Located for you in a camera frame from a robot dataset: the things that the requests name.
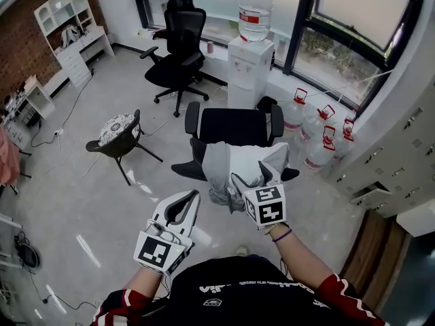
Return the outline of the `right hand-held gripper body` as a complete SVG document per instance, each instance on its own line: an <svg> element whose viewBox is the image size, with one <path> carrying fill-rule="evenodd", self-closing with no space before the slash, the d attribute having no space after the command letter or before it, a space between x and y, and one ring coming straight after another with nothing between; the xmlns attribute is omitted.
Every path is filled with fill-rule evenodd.
<svg viewBox="0 0 435 326"><path fill-rule="evenodd" d="M243 183L243 201L247 215L259 230L286 220L284 188L276 181L263 187Z"/></svg>

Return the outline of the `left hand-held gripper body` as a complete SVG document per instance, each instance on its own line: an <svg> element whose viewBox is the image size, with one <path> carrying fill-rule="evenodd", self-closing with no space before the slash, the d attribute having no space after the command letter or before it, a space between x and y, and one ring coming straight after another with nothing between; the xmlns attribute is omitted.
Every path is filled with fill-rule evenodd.
<svg viewBox="0 0 435 326"><path fill-rule="evenodd" d="M145 231L139 233L133 258L143 267L170 276L189 256L194 245L184 233L149 219Z"/></svg>

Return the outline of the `grey white garment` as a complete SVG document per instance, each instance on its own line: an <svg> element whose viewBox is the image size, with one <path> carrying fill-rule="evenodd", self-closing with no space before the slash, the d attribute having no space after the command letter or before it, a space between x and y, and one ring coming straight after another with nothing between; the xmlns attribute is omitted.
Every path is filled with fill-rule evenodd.
<svg viewBox="0 0 435 326"><path fill-rule="evenodd" d="M278 173L282 173L289 160L290 149L287 143L258 147L235 146L221 141L207 145L201 167L210 187L211 201L227 206L233 213L243 212L245 206L233 185L231 174L240 176L249 187L265 186L266 177L262 174L260 163L267 163Z"/></svg>

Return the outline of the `black low-back office chair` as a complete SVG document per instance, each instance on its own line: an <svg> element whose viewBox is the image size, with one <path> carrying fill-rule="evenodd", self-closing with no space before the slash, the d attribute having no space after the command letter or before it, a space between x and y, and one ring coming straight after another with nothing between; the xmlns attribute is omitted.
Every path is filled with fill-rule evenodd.
<svg viewBox="0 0 435 326"><path fill-rule="evenodd" d="M205 108L191 102L185 115L185 132L191 136L193 160L174 164L171 170L176 174L206 181L202 161L206 145L224 142L233 146L253 145L271 147L276 138L284 133L283 112L279 105L270 107L271 127L267 128L266 114L256 109Z"/></svg>

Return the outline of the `person's left forearm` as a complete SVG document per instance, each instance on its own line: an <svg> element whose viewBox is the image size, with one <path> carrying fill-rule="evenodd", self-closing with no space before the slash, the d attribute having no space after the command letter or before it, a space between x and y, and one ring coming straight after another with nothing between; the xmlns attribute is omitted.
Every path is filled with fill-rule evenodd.
<svg viewBox="0 0 435 326"><path fill-rule="evenodd" d="M140 267L124 288L136 291L150 299L154 299L163 277L164 276L161 273L155 270Z"/></svg>

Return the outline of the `black four-legged chair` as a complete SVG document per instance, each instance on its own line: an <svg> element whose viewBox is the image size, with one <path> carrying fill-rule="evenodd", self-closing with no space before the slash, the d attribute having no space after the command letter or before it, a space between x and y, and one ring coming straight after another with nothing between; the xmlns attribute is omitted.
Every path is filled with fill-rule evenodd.
<svg viewBox="0 0 435 326"><path fill-rule="evenodd" d="M122 158L134 150L134 148L142 149L159 162L163 162L162 158L145 148L139 142L141 136L145 134L140 125L140 110L136 109L134 114L131 115L134 115L135 117L133 122L130 123L129 126L110 143L104 146L99 146L98 140L93 140L86 144L87 152L101 153L109 158L114 159L128 186L131 186L131 183L126 176L124 169L122 168L121 161Z"/></svg>

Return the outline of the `black high-back office chair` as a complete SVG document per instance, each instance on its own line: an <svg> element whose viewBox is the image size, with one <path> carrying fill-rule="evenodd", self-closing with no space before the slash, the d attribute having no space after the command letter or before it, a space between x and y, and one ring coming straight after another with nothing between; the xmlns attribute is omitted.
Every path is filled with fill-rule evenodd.
<svg viewBox="0 0 435 326"><path fill-rule="evenodd" d="M201 68L205 57L200 49L201 35L206 21L205 10L195 7L193 0L169 0L164 11L166 28L156 31L153 38L166 39L167 56L157 57L156 46L140 55L141 59L150 57L154 65L145 73L144 78L151 84L165 88L157 94L160 97L172 92L177 93L177 102L173 115L179 117L179 106L184 92L191 92L209 100L209 95L192 88L193 83L203 80Z"/></svg>

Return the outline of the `white water dispenser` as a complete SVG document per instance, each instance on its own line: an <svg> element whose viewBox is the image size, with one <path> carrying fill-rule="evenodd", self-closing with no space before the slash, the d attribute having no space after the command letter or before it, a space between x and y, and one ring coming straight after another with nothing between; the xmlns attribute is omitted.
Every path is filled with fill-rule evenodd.
<svg viewBox="0 0 435 326"><path fill-rule="evenodd" d="M274 43L248 42L241 36L228 44L228 107L254 109L266 93Z"/></svg>

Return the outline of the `wooden plank platform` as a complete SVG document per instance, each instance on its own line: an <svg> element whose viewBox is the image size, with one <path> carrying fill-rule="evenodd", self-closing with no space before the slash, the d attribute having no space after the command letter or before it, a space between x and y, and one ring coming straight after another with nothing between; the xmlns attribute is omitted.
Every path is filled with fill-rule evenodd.
<svg viewBox="0 0 435 326"><path fill-rule="evenodd" d="M411 238L395 217L385 219L374 211L364 213L340 275L377 314L396 284Z"/></svg>

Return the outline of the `grey metal lockers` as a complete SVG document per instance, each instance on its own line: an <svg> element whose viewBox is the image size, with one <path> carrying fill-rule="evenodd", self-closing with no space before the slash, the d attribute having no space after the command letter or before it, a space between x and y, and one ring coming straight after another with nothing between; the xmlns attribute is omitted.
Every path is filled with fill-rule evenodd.
<svg viewBox="0 0 435 326"><path fill-rule="evenodd" d="M330 175L350 203L384 218L435 198L435 83L355 162Z"/></svg>

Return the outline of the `black round floor device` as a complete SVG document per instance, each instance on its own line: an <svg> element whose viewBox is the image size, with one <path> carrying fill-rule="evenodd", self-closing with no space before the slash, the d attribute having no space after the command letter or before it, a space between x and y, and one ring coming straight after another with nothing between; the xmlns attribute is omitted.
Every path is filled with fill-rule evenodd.
<svg viewBox="0 0 435 326"><path fill-rule="evenodd" d="M27 268L36 268L40 265L37 251L29 244L15 244L20 263Z"/></svg>

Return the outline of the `white box cabinet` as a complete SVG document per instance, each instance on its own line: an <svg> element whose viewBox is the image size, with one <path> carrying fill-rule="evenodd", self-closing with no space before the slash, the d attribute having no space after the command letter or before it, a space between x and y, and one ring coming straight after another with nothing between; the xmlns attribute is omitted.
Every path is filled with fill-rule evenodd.
<svg viewBox="0 0 435 326"><path fill-rule="evenodd" d="M400 213L396 222L414 238L435 232L435 198Z"/></svg>

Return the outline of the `clear water bottle red label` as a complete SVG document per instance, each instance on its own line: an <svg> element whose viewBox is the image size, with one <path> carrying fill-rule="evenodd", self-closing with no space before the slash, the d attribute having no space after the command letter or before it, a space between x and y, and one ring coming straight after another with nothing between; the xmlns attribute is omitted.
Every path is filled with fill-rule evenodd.
<svg viewBox="0 0 435 326"><path fill-rule="evenodd" d="M239 0L239 33L247 42L264 41L271 29L274 0Z"/></svg>

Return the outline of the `small white side table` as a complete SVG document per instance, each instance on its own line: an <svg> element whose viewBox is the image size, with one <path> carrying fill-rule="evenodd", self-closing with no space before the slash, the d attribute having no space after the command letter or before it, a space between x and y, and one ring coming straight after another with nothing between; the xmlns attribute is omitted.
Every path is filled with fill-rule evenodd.
<svg viewBox="0 0 435 326"><path fill-rule="evenodd" d="M30 76L24 85L24 96L42 119L46 120L55 110L55 105L45 88L35 75Z"/></svg>

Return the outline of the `grey backpack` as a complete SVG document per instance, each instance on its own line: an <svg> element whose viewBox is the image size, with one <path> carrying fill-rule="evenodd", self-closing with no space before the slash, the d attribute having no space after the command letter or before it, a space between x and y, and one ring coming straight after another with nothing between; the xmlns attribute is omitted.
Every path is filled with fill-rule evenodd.
<svg viewBox="0 0 435 326"><path fill-rule="evenodd" d="M61 33L62 47L68 48L72 43L77 42L81 36L82 32L77 26L73 24L67 25Z"/></svg>

